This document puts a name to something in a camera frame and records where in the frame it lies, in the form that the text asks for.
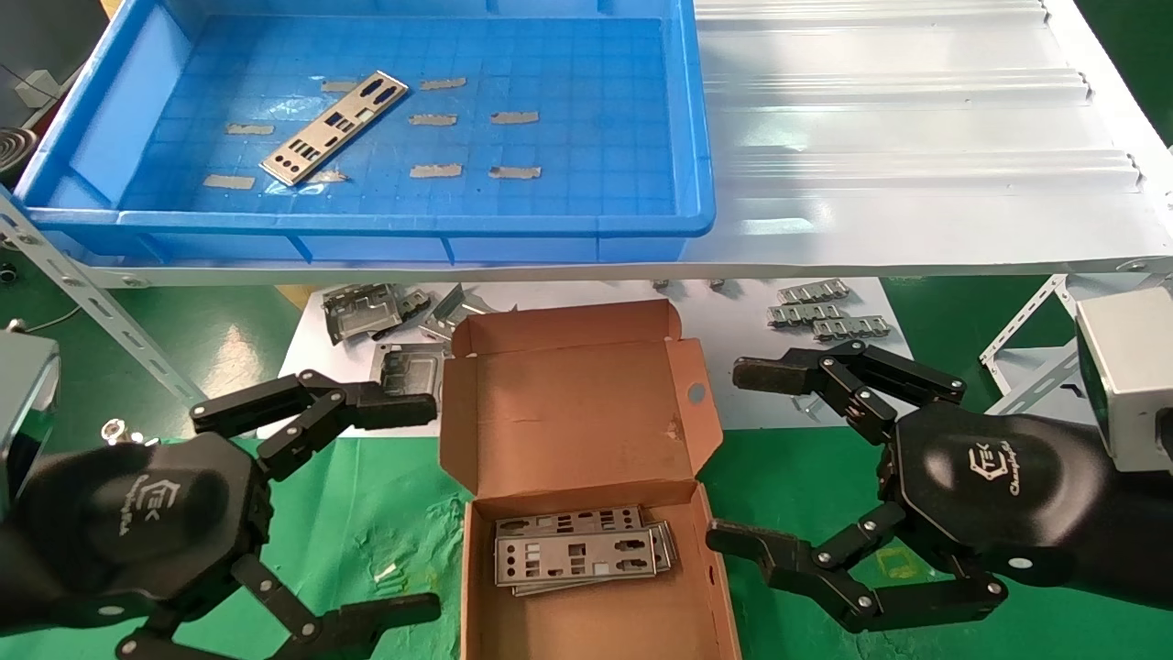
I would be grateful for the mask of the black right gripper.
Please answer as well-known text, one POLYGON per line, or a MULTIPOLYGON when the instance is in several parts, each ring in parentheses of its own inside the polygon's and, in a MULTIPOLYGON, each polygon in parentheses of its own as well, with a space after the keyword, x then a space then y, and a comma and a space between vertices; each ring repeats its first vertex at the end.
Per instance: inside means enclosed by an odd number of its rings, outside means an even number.
POLYGON ((1008 598, 994 574, 1169 608, 1169 472, 1119 471, 1097 427, 967 411, 957 406, 963 380, 862 341, 738 358, 732 381, 746 392, 814 394, 884 445, 877 477, 889 502, 823 544, 707 524, 708 550, 754 562, 768 588, 809 598, 845 631, 978 622, 1008 598), (921 409, 896 422, 884 394, 921 409), (896 535, 952 580, 891 588, 855 580, 850 569, 896 535))

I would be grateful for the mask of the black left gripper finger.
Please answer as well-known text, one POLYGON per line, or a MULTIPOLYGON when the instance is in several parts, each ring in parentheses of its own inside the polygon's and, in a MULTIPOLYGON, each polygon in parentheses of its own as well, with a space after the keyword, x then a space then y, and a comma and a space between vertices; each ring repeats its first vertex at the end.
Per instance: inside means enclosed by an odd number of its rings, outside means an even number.
POLYGON ((190 419, 194 431, 223 438, 283 422, 282 429, 258 447, 257 455, 262 472, 282 481, 351 427, 381 430, 423 426, 438 419, 438 402, 432 394, 389 394, 375 381, 339 383, 317 370, 303 370, 198 402, 190 419))

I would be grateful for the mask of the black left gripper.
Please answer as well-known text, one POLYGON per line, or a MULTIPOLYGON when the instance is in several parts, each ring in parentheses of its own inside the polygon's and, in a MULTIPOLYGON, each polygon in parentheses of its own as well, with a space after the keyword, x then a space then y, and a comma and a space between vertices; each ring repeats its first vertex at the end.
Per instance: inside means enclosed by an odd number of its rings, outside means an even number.
POLYGON ((149 617, 117 659, 226 659, 172 635, 239 586, 289 631, 271 659, 368 659, 439 619, 434 593, 311 614, 258 558, 272 515, 267 477, 217 434, 45 456, 4 517, 4 634, 149 617))

